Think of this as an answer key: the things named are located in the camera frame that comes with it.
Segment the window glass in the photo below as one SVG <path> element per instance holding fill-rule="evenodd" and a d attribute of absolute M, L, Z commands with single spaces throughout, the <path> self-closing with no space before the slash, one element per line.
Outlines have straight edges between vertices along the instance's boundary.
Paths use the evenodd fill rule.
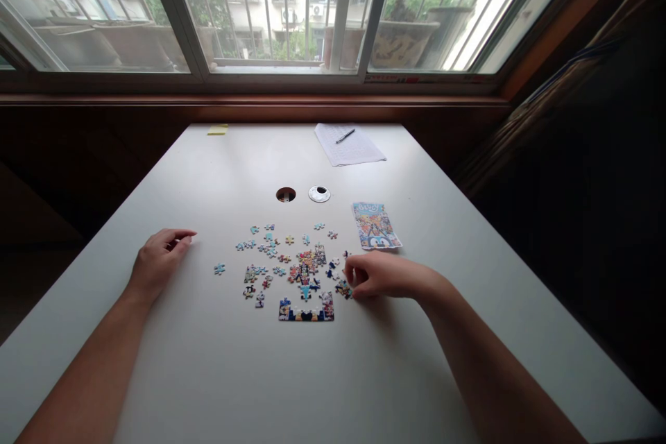
<path fill-rule="evenodd" d="M 213 72 L 339 72 L 330 69 L 339 0 L 187 0 L 187 3 Z M 341 24 L 345 27 L 343 45 L 348 54 L 342 67 L 345 73 L 358 72 L 357 58 L 371 3 L 372 0 L 348 0 L 347 16 Z"/>
<path fill-rule="evenodd" d="M 386 0 L 369 71 L 468 71 L 512 0 Z"/>
<path fill-rule="evenodd" d="M 160 0 L 0 0 L 0 29 L 51 71 L 189 72 Z"/>
<path fill-rule="evenodd" d="M 4 69 L 14 69 L 14 67 L 9 62 L 7 62 L 5 58 L 2 57 L 2 55 L 0 55 L 0 70 Z"/>

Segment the air conditioner unit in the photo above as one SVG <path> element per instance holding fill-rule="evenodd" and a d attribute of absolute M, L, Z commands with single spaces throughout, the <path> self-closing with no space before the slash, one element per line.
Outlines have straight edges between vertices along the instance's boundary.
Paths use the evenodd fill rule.
<path fill-rule="evenodd" d="M 296 24 L 298 22 L 298 16 L 296 15 L 296 12 L 294 12 L 293 8 L 287 10 L 282 7 L 282 9 L 280 9 L 280 14 L 282 15 L 283 23 L 289 22 L 289 24 Z"/>
<path fill-rule="evenodd" d="M 319 5 L 315 3 L 310 6 L 310 15 L 312 17 L 324 17 L 326 16 L 326 5 Z"/>

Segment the wooden wall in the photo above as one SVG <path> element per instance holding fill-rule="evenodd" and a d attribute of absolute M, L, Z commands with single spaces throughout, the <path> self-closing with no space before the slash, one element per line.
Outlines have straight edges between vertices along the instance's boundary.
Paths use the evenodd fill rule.
<path fill-rule="evenodd" d="M 0 220 L 17 225 L 23 217 L 24 237 L 12 245 L 89 240 L 191 122 L 399 121 L 447 171 L 509 113 L 499 99 L 410 99 L 394 106 L 379 101 L 354 105 L 348 98 L 316 98 L 321 102 L 314 105 L 313 99 L 236 99 L 204 106 L 165 102 L 164 107 L 136 100 L 103 107 L 50 102 L 0 108 L 0 173 L 33 192 L 3 203 Z M 32 198 L 52 217 L 24 206 Z M 44 227 L 38 230 L 34 219 Z"/>

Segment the sheet of paper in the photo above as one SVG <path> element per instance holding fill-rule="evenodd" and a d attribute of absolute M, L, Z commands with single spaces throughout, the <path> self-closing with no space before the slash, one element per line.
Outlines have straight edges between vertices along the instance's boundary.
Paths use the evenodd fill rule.
<path fill-rule="evenodd" d="M 361 248 L 399 248 L 402 246 L 393 231 L 389 214 L 381 203 L 353 203 L 352 211 L 359 231 Z"/>
<path fill-rule="evenodd" d="M 210 130 L 208 130 L 208 135 L 224 135 L 229 130 L 229 125 L 218 123 L 216 125 L 211 125 Z"/>
<path fill-rule="evenodd" d="M 355 130 L 354 133 L 340 144 L 335 143 L 336 140 L 352 129 Z M 324 148 L 328 160 L 334 167 L 386 161 L 386 156 L 384 156 L 358 125 L 354 125 L 353 123 L 337 123 L 334 125 L 320 123 L 315 127 L 314 132 L 321 146 Z"/>

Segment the forearm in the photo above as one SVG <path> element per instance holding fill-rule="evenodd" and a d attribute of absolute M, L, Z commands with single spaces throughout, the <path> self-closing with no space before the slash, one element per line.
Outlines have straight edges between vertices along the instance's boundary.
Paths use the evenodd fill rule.
<path fill-rule="evenodd" d="M 483 442 L 585 440 L 445 279 L 419 300 Z"/>
<path fill-rule="evenodd" d="M 149 305 L 124 293 L 69 365 L 17 444 L 109 443 L 139 350 Z"/>

